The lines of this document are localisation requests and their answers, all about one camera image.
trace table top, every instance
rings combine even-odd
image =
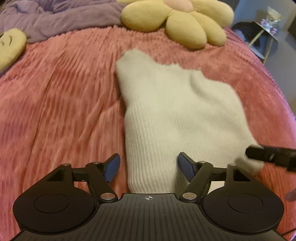
[[[277,38],[276,38],[274,35],[272,35],[270,32],[268,32],[267,29],[264,28],[260,23],[258,23],[258,22],[256,22],[256,21],[254,21],[254,23],[258,24],[262,29],[265,30],[265,32],[267,32],[271,37],[273,37],[274,40],[278,41]]]

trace gold table leg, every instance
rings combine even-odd
[[[269,46],[268,46],[267,53],[266,53],[266,55],[265,55],[265,59],[263,60],[263,64],[264,64],[264,65],[265,65],[266,60],[267,60],[267,58],[268,58],[268,55],[269,55],[269,53],[270,53],[270,50],[271,50],[271,47],[272,47],[272,43],[273,43],[273,42],[274,42],[274,38],[271,38],[270,43],[269,43]]]
[[[253,40],[249,43],[249,47],[253,45],[253,43],[255,43],[255,41],[261,36],[261,34],[263,34],[264,29],[262,29],[255,38],[253,38]]]

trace black cable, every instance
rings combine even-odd
[[[296,231],[296,228],[295,228],[295,229],[292,229],[292,230],[290,230],[290,231],[288,231],[288,232],[285,232],[285,233],[281,234],[281,236],[285,236],[285,235],[287,235],[287,234],[289,234],[289,233],[292,233],[292,232],[294,232],[294,231]]]

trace pink blanket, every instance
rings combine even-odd
[[[127,192],[125,113],[115,62],[138,48],[161,64],[201,68],[210,79],[229,83],[244,106],[250,130],[263,145],[296,148],[296,123],[281,91],[257,57],[230,30],[224,47],[188,51],[164,30],[139,33],[124,28],[89,28],[27,46],[0,77],[0,240],[19,232],[14,200],[61,163],[82,167],[117,152],[120,171],[112,184]],[[295,227],[296,203],[284,201],[296,175],[265,165],[257,178],[284,202],[278,232]]]

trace ribbed black surface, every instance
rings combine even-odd
[[[275,232],[238,235],[210,223],[196,204],[180,202],[173,194],[125,194],[102,204],[84,226],[60,235],[24,231],[15,241],[283,241]]]

